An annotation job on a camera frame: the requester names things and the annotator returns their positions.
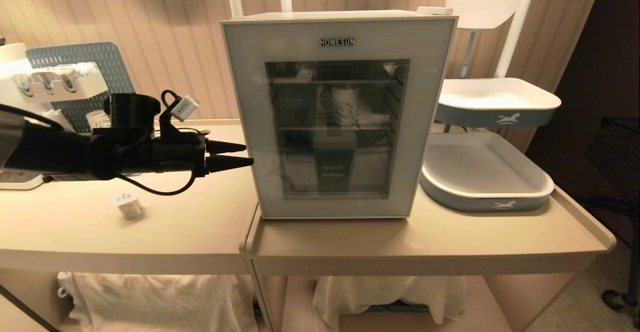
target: wire shelf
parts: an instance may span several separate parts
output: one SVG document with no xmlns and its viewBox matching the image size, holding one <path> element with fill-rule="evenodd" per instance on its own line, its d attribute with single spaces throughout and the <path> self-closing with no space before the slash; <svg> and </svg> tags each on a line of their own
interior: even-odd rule
<svg viewBox="0 0 640 332">
<path fill-rule="evenodd" d="M 605 117 L 585 156 L 638 211 L 640 125 L 637 118 Z"/>
</svg>

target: glass door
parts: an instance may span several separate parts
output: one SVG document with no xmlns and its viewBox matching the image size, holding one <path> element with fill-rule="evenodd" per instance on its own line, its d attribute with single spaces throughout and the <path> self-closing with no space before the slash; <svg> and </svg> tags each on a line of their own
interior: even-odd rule
<svg viewBox="0 0 640 332">
<path fill-rule="evenodd" d="M 389 195 L 409 62 L 265 64 L 285 199 Z"/>
</svg>

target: white tray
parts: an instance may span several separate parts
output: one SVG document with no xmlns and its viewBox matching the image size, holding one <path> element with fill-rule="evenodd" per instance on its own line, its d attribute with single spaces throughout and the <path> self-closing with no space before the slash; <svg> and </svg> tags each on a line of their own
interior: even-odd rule
<svg viewBox="0 0 640 332">
<path fill-rule="evenodd" d="M 436 120 L 467 127 L 542 126 L 559 106 L 557 96 L 521 79 L 445 79 Z"/>
<path fill-rule="evenodd" d="M 554 190 L 549 175 L 493 132 L 431 134 L 420 184 L 442 205 L 468 212 L 534 210 Z"/>
</svg>

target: blue pegboard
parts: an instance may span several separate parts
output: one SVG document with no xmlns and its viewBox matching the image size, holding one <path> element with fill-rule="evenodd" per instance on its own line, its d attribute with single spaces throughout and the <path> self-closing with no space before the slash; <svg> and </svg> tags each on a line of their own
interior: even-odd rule
<svg viewBox="0 0 640 332">
<path fill-rule="evenodd" d="M 83 100 L 52 102 L 76 132 L 91 132 L 85 115 L 103 109 L 103 101 L 112 93 L 135 93 L 118 47 L 112 42 L 79 43 L 51 47 L 30 48 L 27 58 L 32 67 L 56 66 L 64 63 L 93 61 L 98 65 L 109 89 L 105 93 Z"/>
</svg>

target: white towel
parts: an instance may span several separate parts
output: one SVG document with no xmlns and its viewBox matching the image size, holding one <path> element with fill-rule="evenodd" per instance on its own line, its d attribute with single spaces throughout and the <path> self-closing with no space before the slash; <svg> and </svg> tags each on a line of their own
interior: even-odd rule
<svg viewBox="0 0 640 332">
<path fill-rule="evenodd" d="M 83 332 L 258 332 L 249 276 L 61 273 Z"/>
<path fill-rule="evenodd" d="M 435 323 L 457 322 L 467 300 L 464 277 L 320 277 L 313 296 L 315 332 L 338 332 L 342 315 L 397 300 L 425 304 Z"/>
</svg>

